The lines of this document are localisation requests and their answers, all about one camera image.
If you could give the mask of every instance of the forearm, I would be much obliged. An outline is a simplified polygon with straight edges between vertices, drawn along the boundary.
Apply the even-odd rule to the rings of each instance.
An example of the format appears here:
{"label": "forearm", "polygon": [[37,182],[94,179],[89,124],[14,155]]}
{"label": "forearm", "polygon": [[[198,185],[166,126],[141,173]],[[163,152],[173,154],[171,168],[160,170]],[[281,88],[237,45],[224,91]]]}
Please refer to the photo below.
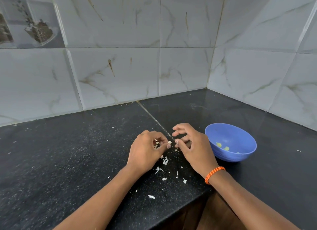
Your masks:
{"label": "forearm", "polygon": [[121,201],[141,176],[125,166],[105,187],[62,221],[54,230],[104,230]]}
{"label": "forearm", "polygon": [[209,183],[229,204],[249,230],[298,229],[286,218],[238,184],[226,171],[218,171]]}

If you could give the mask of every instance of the bowl rim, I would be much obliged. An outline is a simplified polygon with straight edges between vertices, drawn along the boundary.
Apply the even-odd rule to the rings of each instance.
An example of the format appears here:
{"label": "bowl rim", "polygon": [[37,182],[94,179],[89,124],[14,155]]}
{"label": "bowl rim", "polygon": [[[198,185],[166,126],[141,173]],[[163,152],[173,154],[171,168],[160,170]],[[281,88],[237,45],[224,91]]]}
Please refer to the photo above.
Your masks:
{"label": "bowl rim", "polygon": [[[241,129],[240,127],[237,127],[237,126],[235,126],[235,125],[231,125],[231,124],[227,124],[227,123],[212,123],[212,124],[208,125],[208,126],[205,128],[205,135],[208,137],[208,140],[209,140],[209,136],[206,134],[206,129],[207,129],[208,127],[210,127],[211,125],[230,125],[230,126],[233,126],[233,127],[235,127],[235,128],[238,128],[238,129],[240,129],[240,130],[242,130],[242,131],[246,132],[249,136],[251,136],[251,134],[250,134],[249,132],[247,132],[247,131],[245,131],[244,129]],[[254,139],[254,137],[253,137],[253,136],[251,136],[251,137],[252,137],[252,139],[254,140],[254,143],[256,144],[256,146],[255,146],[254,150],[252,150],[251,152],[248,152],[248,153],[236,153],[236,152],[229,152],[229,151],[226,151],[226,150],[224,150],[224,149],[222,149],[222,148],[218,147],[217,145],[215,145],[214,143],[212,143],[210,140],[209,140],[209,142],[210,142],[210,143],[212,143],[212,144],[213,144],[216,148],[218,148],[218,149],[220,149],[220,150],[222,150],[222,151],[224,151],[224,152],[228,152],[229,154],[236,154],[236,155],[249,155],[249,154],[251,154],[251,153],[255,152],[255,151],[256,151],[256,149],[257,149],[257,143],[256,143],[256,140]]]}

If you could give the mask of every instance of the finger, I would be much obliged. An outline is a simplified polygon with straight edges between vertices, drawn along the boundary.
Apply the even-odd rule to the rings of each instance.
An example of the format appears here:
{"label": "finger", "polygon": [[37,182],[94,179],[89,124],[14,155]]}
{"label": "finger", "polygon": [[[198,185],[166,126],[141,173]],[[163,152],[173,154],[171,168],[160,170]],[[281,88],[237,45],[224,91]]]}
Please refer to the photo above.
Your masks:
{"label": "finger", "polygon": [[178,136],[179,134],[185,134],[185,130],[177,130],[172,133],[172,136]]}
{"label": "finger", "polygon": [[194,133],[196,130],[188,123],[181,123],[181,124],[177,124],[176,126],[173,127],[174,131],[177,130],[185,130],[185,132],[189,135],[191,135],[192,133]]}
{"label": "finger", "polygon": [[163,143],[167,143],[168,142],[168,139],[166,138],[166,136],[163,135],[162,132],[157,132],[157,131],[151,131],[149,132],[152,140],[155,141],[158,140],[159,142],[163,142]]}
{"label": "finger", "polygon": [[142,134],[144,134],[144,133],[147,133],[147,132],[149,132],[148,130],[145,130],[145,131],[143,131],[140,135],[142,135]]}
{"label": "finger", "polygon": [[181,139],[175,140],[176,144],[178,144],[180,150],[186,154],[189,151],[189,148],[186,146],[185,142],[183,142]]}
{"label": "finger", "polygon": [[159,148],[157,148],[156,150],[158,151],[159,156],[161,156],[161,155],[163,155],[164,152],[165,152],[167,149],[169,149],[169,148],[171,148],[171,144],[169,144],[169,143],[167,142],[167,143],[162,144],[162,145],[161,145]]}
{"label": "finger", "polygon": [[183,142],[187,143],[190,140],[190,136],[186,135],[186,136],[182,137],[181,140]]}

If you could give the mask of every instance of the right hand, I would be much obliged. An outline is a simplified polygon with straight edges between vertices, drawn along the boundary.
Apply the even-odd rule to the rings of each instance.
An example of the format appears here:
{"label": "right hand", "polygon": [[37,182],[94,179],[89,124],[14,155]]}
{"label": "right hand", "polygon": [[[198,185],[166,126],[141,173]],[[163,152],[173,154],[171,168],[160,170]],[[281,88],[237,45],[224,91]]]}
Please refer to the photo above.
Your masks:
{"label": "right hand", "polygon": [[179,147],[192,168],[203,178],[218,167],[216,158],[212,152],[208,136],[196,131],[190,124],[177,124],[173,127],[172,136],[187,134],[181,139],[175,140],[175,147]]}

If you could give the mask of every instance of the white marble tile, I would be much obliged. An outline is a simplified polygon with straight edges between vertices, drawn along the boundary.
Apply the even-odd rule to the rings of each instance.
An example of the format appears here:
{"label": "white marble tile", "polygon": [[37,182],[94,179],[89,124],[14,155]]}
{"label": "white marble tile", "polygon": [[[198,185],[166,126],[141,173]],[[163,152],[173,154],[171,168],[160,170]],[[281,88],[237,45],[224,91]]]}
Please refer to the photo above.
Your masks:
{"label": "white marble tile", "polygon": [[224,0],[161,0],[161,47],[214,47]]}
{"label": "white marble tile", "polygon": [[317,55],[296,54],[270,112],[317,131]]}
{"label": "white marble tile", "polygon": [[205,88],[213,48],[160,48],[159,95]]}
{"label": "white marble tile", "polygon": [[158,48],[68,49],[84,109],[158,95]]}
{"label": "white marble tile", "polygon": [[268,111],[295,53],[215,49],[208,89]]}
{"label": "white marble tile", "polygon": [[53,0],[66,47],[159,47],[160,0]]}
{"label": "white marble tile", "polygon": [[307,33],[299,47],[300,53],[317,54],[317,3],[315,3],[312,13],[315,13],[309,25]]}
{"label": "white marble tile", "polygon": [[79,111],[65,49],[0,49],[0,125]]}
{"label": "white marble tile", "polygon": [[216,47],[296,52],[316,0],[225,0]]}

